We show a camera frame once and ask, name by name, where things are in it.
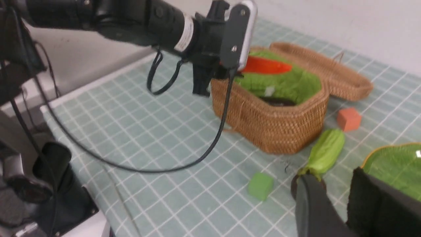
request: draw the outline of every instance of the black strap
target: black strap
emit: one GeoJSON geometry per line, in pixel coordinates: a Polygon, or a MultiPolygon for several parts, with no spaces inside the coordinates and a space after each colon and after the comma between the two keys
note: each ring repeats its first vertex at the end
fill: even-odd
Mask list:
{"type": "Polygon", "coordinates": [[[165,86],[163,86],[161,89],[153,92],[152,91],[152,81],[154,79],[156,70],[157,70],[159,64],[161,63],[163,57],[164,57],[163,54],[158,49],[157,55],[156,55],[154,61],[152,62],[151,69],[149,70],[146,87],[148,88],[148,91],[151,92],[153,95],[160,95],[160,94],[164,93],[165,91],[167,91],[174,84],[174,82],[177,80],[177,77],[179,76],[181,66],[184,63],[186,63],[186,61],[184,59],[181,59],[180,61],[178,61],[176,70],[175,70],[173,76],[171,77],[171,79],[168,81],[168,83],[165,86]]]}

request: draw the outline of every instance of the black cable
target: black cable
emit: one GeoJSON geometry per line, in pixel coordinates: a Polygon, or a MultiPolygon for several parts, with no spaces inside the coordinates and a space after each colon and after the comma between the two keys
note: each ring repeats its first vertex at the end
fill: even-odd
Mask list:
{"type": "Polygon", "coordinates": [[[53,70],[53,66],[51,66],[50,57],[48,57],[47,51],[45,50],[44,46],[40,42],[34,40],[34,44],[36,46],[38,45],[41,48],[41,50],[44,52],[45,58],[47,59],[47,63],[48,63],[48,70],[50,72],[50,77],[54,83],[54,90],[56,92],[56,98],[59,98],[61,96],[61,92],[59,91],[59,88],[57,87],[56,77],[54,76],[54,70],[53,70]]]}
{"type": "MultiPolygon", "coordinates": [[[[7,20],[7,17],[9,15],[9,13],[12,12],[13,13],[14,20],[16,22],[16,28],[17,28],[19,43],[20,43],[20,45],[21,45],[21,47],[23,49],[22,51],[23,51],[23,54],[24,54],[26,65],[28,67],[29,73],[31,75],[35,75],[34,70],[32,68],[32,65],[29,62],[29,52],[28,52],[28,49],[27,49],[27,47],[26,47],[26,45],[24,43],[24,38],[22,36],[23,35],[22,28],[21,28],[22,27],[22,22],[20,21],[20,18],[18,16],[18,14],[16,13],[16,11],[14,10],[14,8],[12,8],[12,7],[5,7],[5,9],[6,9],[6,13],[4,15],[4,21],[3,22],[4,22],[4,24],[6,23],[6,20],[7,20]]],[[[1,29],[2,29],[2,34],[1,35],[3,35],[1,45],[2,45],[2,48],[4,48],[5,47],[5,39],[6,39],[5,25],[3,25],[3,27],[1,27],[1,29]]],[[[2,68],[5,68],[5,59],[3,57],[0,59],[0,66],[2,68]]],[[[5,70],[1,70],[1,71],[2,71],[3,80],[6,82],[6,84],[8,84],[8,78],[7,78],[6,71],[5,70]]],[[[47,161],[47,158],[42,153],[42,151],[39,148],[37,142],[35,141],[33,135],[29,131],[29,129],[28,129],[25,121],[23,120],[23,117],[22,117],[22,115],[21,115],[21,113],[20,113],[20,111],[18,109],[18,106],[17,106],[14,98],[10,95],[10,93],[8,92],[8,90],[6,90],[6,93],[8,94],[8,96],[10,98],[10,103],[11,103],[12,108],[13,108],[15,114],[16,114],[16,118],[18,119],[20,125],[22,126],[22,129],[24,130],[26,136],[28,137],[29,141],[33,145],[35,151],[39,155],[41,161],[47,166],[48,172],[51,175],[51,180],[53,182],[52,186],[53,186],[53,202],[54,202],[53,207],[54,207],[54,213],[53,213],[53,217],[52,217],[51,231],[50,231],[49,236],[52,237],[53,236],[53,231],[54,231],[54,225],[55,225],[55,221],[56,221],[56,216],[57,216],[57,182],[56,182],[56,179],[54,177],[54,172],[51,169],[51,166],[49,165],[49,163],[47,161]]]]}
{"type": "MultiPolygon", "coordinates": [[[[154,62],[155,63],[159,63],[160,61],[162,61],[162,56],[158,56],[155,58],[154,62]]],[[[143,170],[143,169],[135,169],[132,167],[127,167],[127,166],[123,166],[123,165],[119,165],[117,163],[114,163],[112,161],[106,160],[104,158],[102,158],[100,155],[96,154],[95,152],[91,151],[90,149],[88,149],[87,147],[85,147],[83,144],[81,144],[67,129],[66,127],[62,124],[62,122],[60,121],[60,119],[57,117],[57,115],[54,113],[52,107],[50,106],[49,102],[48,102],[48,98],[45,94],[45,92],[43,91],[43,88],[38,80],[38,77],[34,72],[32,65],[29,64],[28,62],[28,67],[29,67],[29,72],[31,73],[31,76],[33,77],[35,84],[37,86],[37,89],[39,91],[39,93],[41,94],[41,97],[43,98],[44,104],[47,107],[51,117],[53,117],[53,120],[57,123],[57,125],[60,127],[60,129],[63,131],[63,133],[76,145],[78,146],[81,150],[83,150],[84,152],[86,152],[87,154],[89,154],[91,157],[93,157],[94,159],[105,163],[111,167],[115,167],[121,170],[126,170],[129,172],[137,172],[137,173],[144,173],[144,174],[160,174],[160,173],[170,173],[170,172],[176,172],[176,171],[180,171],[180,170],[184,170],[184,169],[188,169],[192,166],[195,166],[197,164],[199,164],[201,161],[203,161],[208,155],[209,153],[213,150],[213,148],[216,146],[217,142],[219,141],[219,138],[221,137],[222,131],[224,130],[224,125],[225,125],[225,120],[226,120],[226,116],[228,114],[228,105],[229,105],[229,98],[231,96],[231,89],[232,89],[232,85],[234,83],[234,77],[237,73],[238,68],[232,68],[229,70],[229,81],[228,81],[228,87],[226,90],[226,98],[225,98],[225,105],[224,105],[224,111],[222,113],[222,118],[221,118],[221,123],[219,125],[219,129],[218,132],[215,136],[215,139],[213,140],[213,142],[211,143],[211,145],[209,146],[209,148],[204,152],[204,154],[198,158],[197,160],[188,163],[186,165],[183,166],[178,166],[178,167],[174,167],[174,168],[168,168],[168,169],[161,169],[161,170],[143,170]]]]}
{"type": "Polygon", "coordinates": [[[34,119],[32,118],[31,111],[29,111],[28,103],[26,101],[26,97],[25,97],[25,93],[24,93],[23,88],[22,88],[22,99],[23,99],[24,106],[25,106],[25,109],[26,109],[26,111],[28,113],[29,121],[31,122],[32,127],[35,129],[35,131],[41,132],[41,130],[35,125],[34,119]]]}
{"type": "Polygon", "coordinates": [[[152,81],[154,79],[155,72],[156,72],[156,70],[157,70],[157,68],[158,68],[158,66],[161,63],[163,58],[164,58],[164,56],[163,56],[162,52],[159,49],[157,49],[157,55],[155,56],[155,59],[152,62],[151,69],[149,70],[148,78],[147,78],[147,82],[146,82],[146,88],[153,95],[160,95],[160,94],[164,93],[165,91],[167,91],[174,84],[174,82],[177,80],[177,77],[179,76],[181,66],[184,63],[186,63],[186,61],[183,60],[183,59],[178,61],[177,66],[176,66],[176,70],[175,70],[173,76],[171,77],[171,79],[167,82],[167,84],[165,84],[165,86],[163,86],[161,89],[153,92],[152,91],[152,81]]]}

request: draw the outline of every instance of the wicker basket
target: wicker basket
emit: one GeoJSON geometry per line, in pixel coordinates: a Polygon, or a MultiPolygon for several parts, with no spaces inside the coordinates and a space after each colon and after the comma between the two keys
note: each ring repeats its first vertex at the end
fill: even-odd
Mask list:
{"type": "Polygon", "coordinates": [[[313,50],[281,42],[272,43],[269,49],[327,80],[329,92],[333,96],[357,101],[366,98],[373,90],[373,84],[367,78],[313,50]]]}
{"type": "MultiPolygon", "coordinates": [[[[290,45],[291,50],[289,50],[285,47],[286,45],[288,44],[273,43],[270,50],[298,66],[305,64],[305,58],[312,59],[306,63],[307,66],[302,67],[312,69],[309,71],[319,76],[322,85],[321,90],[298,106],[274,107],[234,83],[226,118],[232,130],[239,132],[262,151],[270,154],[297,153],[318,137],[323,129],[330,91],[334,91],[335,95],[346,99],[357,98],[354,94],[356,91],[359,92],[358,96],[369,94],[371,91],[371,89],[367,89],[365,92],[353,89],[357,85],[362,85],[363,82],[359,81],[364,80],[352,70],[345,67],[343,69],[343,66],[338,63],[328,64],[326,60],[329,59],[324,56],[312,51],[308,51],[306,54],[305,50],[298,50],[299,47],[297,46],[290,45]],[[355,82],[354,84],[345,83],[344,88],[351,88],[348,91],[349,94],[346,93],[346,90],[341,90],[342,87],[333,90],[330,86],[332,81],[339,79],[339,73],[333,73],[337,72],[335,68],[338,66],[341,66],[340,72],[351,71],[353,75],[358,75],[358,78],[354,81],[351,77],[347,77],[348,81],[355,82]]],[[[250,50],[262,49],[261,47],[252,47],[250,50]]],[[[218,117],[222,117],[224,110],[227,85],[227,80],[211,81],[213,110],[218,117]]],[[[341,83],[338,82],[333,85],[334,87],[340,86],[341,83]]]]}

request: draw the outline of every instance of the white label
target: white label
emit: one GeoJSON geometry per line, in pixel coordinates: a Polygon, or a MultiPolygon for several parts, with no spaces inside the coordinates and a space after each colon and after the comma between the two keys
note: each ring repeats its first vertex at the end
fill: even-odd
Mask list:
{"type": "Polygon", "coordinates": [[[193,19],[191,16],[184,14],[184,30],[179,42],[174,46],[174,49],[183,52],[189,46],[193,38],[193,31],[195,30],[193,19]]]}

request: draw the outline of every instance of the table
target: table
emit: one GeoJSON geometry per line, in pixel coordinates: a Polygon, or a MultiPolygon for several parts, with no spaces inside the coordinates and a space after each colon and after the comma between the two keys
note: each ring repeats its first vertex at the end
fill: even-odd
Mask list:
{"type": "MultiPolygon", "coordinates": [[[[381,62],[277,24],[258,20],[253,45],[293,42],[329,57],[344,51],[343,62],[372,80],[371,95],[359,102],[330,98],[325,128],[336,128],[341,108],[355,107],[361,127],[346,134],[340,157],[324,179],[339,215],[346,204],[354,168],[375,148],[419,141],[421,79],[381,62]]],[[[120,164],[164,168],[196,159],[216,134],[219,119],[211,99],[191,95],[192,70],[183,66],[165,94],[146,90],[153,55],[52,102],[66,127],[83,143],[120,164]]],[[[177,58],[165,55],[156,88],[166,83],[177,58]]],[[[164,175],[140,175],[99,164],[76,148],[45,108],[44,117],[58,141],[73,152],[72,167],[93,193],[116,236],[143,237],[295,237],[292,177],[312,145],[296,155],[268,155],[239,134],[224,133],[201,164],[164,175]],[[256,172],[275,178],[265,202],[247,195],[256,172]]]]}
{"type": "MultiPolygon", "coordinates": [[[[40,29],[27,25],[34,40],[45,47],[54,70],[56,84],[62,94],[106,76],[152,53],[150,48],[105,39],[96,32],[40,29]]],[[[41,58],[47,65],[44,53],[41,58]]],[[[54,84],[48,70],[38,74],[47,98],[56,98],[54,84]]],[[[28,109],[38,108],[43,100],[31,79],[22,87],[27,92],[28,109]]],[[[22,96],[16,98],[20,111],[25,111],[22,96]]],[[[10,117],[14,116],[10,103],[1,106],[10,117]]]]}

